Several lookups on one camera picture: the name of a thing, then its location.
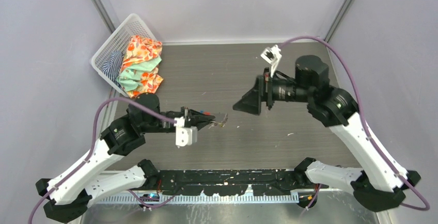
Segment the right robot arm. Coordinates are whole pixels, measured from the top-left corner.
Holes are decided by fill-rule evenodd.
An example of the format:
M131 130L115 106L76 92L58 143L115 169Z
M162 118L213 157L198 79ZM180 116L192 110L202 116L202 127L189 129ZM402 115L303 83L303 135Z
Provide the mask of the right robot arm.
M233 109L259 115L262 105L272 108L276 101L306 103L313 118L329 128L359 162L358 168L342 168L305 158L293 176L301 188L322 184L350 193L363 207L373 212L394 209L405 200L404 191L420 180L417 171L390 164L381 156L384 148L365 129L355 99L345 90L330 85L329 67L318 56L305 55L295 61L295 76L271 73L265 68L255 84Z

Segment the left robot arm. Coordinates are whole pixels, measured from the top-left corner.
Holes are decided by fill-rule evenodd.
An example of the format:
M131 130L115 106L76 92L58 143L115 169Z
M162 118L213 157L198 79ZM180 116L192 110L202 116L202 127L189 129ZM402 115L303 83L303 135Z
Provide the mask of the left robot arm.
M98 175L145 144L147 133L173 133L176 145L184 147L195 143L198 131L216 120L212 114L187 107L163 112L159 97L153 93L121 101L128 104L127 113L101 133L94 132L91 148L80 159L59 176L37 181L47 218L68 223L108 196L140 187L154 189L159 172L147 159L104 179Z

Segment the red handled metal keyring holder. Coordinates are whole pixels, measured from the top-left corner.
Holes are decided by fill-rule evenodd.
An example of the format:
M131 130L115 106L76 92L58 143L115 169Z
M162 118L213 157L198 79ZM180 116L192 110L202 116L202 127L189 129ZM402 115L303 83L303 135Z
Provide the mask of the red handled metal keyring holder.
M227 123L228 114L227 113L213 113L215 116L215 122L211 123L209 126L206 126L208 129L213 127L220 127L219 124L222 122Z

